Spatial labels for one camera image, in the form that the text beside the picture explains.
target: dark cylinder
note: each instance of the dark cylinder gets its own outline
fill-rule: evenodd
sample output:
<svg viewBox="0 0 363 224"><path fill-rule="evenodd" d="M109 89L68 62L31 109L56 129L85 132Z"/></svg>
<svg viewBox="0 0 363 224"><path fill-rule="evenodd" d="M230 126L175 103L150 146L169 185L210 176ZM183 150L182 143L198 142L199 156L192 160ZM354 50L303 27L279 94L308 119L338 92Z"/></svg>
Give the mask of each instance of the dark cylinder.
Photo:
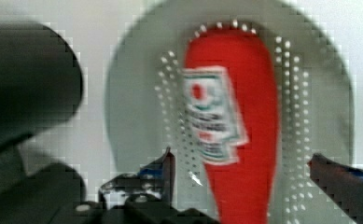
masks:
<svg viewBox="0 0 363 224"><path fill-rule="evenodd" d="M36 23L0 23L0 146L67 121L82 98L67 43Z"/></svg>

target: white label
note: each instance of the white label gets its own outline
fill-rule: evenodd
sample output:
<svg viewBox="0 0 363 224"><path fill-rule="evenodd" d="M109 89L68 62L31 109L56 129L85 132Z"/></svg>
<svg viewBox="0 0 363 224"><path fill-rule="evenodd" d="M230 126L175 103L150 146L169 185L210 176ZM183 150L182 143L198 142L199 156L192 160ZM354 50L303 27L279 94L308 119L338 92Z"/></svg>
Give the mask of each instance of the white label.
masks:
<svg viewBox="0 0 363 224"><path fill-rule="evenodd" d="M247 143L242 116L227 70L202 67L184 70L184 94L191 130L202 147L205 162L237 162L235 148Z"/></svg>

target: white background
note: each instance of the white background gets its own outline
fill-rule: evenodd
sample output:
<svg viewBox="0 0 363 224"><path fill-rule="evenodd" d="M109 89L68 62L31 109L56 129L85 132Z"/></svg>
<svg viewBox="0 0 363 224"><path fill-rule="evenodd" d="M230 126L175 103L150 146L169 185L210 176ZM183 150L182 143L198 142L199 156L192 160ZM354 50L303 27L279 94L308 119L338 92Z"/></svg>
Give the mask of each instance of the white background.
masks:
<svg viewBox="0 0 363 224"><path fill-rule="evenodd" d="M36 166L48 161L35 150L75 167L88 184L88 200L114 177L115 164L104 124L104 86L114 48L133 22L152 7L154 0L0 0L0 21L43 22L72 45L83 67L85 96L75 118L40 134L21 148L23 157ZM335 42L353 82L355 165L363 168L363 1L286 1L314 21Z"/></svg>

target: blue component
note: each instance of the blue component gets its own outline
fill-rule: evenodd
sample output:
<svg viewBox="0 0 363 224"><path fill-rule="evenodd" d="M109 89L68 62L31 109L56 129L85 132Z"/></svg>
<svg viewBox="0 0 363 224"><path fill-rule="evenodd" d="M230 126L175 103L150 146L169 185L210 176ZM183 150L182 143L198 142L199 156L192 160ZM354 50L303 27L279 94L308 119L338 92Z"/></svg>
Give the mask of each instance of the blue component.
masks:
<svg viewBox="0 0 363 224"><path fill-rule="evenodd" d="M161 165L158 169L142 169L137 174L138 176L153 175L156 178L163 178L163 166Z"/></svg>
<svg viewBox="0 0 363 224"><path fill-rule="evenodd" d="M363 170L349 169L348 172L360 179L363 179Z"/></svg>

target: red bottle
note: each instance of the red bottle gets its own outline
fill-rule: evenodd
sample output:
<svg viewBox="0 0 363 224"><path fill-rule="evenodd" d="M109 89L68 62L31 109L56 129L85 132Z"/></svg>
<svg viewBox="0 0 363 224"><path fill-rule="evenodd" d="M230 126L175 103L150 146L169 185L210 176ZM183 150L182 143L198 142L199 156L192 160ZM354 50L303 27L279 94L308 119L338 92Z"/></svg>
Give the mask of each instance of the red bottle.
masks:
<svg viewBox="0 0 363 224"><path fill-rule="evenodd" d="M267 222L278 136L271 56L259 37L209 29L190 42L184 90L223 224Z"/></svg>

